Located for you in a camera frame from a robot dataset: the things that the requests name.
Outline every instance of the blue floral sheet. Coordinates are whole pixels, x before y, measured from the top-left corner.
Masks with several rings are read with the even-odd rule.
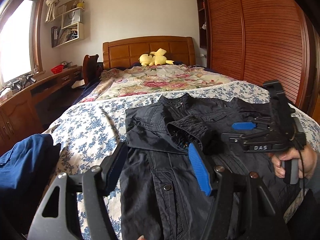
[[[269,100],[266,90],[244,81],[233,81],[205,88],[133,95],[74,105],[44,132],[52,135],[54,143],[61,143],[55,176],[63,171],[68,174],[85,172],[90,167],[99,165],[105,156],[112,154],[117,143],[126,137],[126,109],[156,103],[161,95],[176,98],[186,92],[196,98],[221,98],[226,101],[233,97],[249,103],[266,103]],[[320,126],[298,109],[293,116],[300,119],[312,147],[320,151]],[[105,198],[105,204],[116,235],[122,239],[120,194],[118,183],[116,190]],[[82,194],[78,194],[77,200],[83,237],[90,239]],[[286,221],[292,217],[301,201],[302,193],[285,213]]]

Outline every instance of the gray handle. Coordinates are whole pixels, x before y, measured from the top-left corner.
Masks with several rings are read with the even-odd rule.
[[[281,161],[281,167],[285,169],[285,176],[283,181],[286,184],[297,184],[299,181],[298,159]]]

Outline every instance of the wooden wardrobe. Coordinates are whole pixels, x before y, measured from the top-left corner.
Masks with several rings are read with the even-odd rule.
[[[207,66],[262,85],[278,79],[307,111],[315,76],[311,22],[294,0],[204,0]]]

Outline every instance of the floral quilt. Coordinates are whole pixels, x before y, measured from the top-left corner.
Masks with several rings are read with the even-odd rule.
[[[124,123],[126,109],[156,103],[161,95],[177,98],[186,92],[196,98],[221,98],[226,101],[230,101],[233,97],[249,103],[266,103],[269,100],[268,92],[263,88],[245,81],[233,81],[192,90],[165,91],[76,104],[44,132],[52,135],[54,143],[61,143],[60,159],[55,175],[60,172],[68,174],[85,172],[90,167],[99,165],[104,157],[111,155],[117,143],[126,137]],[[300,119],[311,146],[320,151],[319,124],[298,109],[293,116]],[[118,239],[122,239],[120,195],[118,183],[116,190],[105,198],[110,221]],[[83,238],[91,239],[82,194],[78,194],[77,201]],[[301,201],[300,193],[285,213],[285,221],[290,219]]]
[[[226,84],[235,79],[202,67],[162,65],[104,70],[99,85],[79,103],[154,92],[185,90]]]

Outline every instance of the gray sleeve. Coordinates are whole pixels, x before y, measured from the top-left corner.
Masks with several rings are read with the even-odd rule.
[[[320,203],[320,154],[318,154],[317,165],[315,172],[310,180],[305,181],[306,188],[312,190],[314,197],[316,198],[317,202]]]

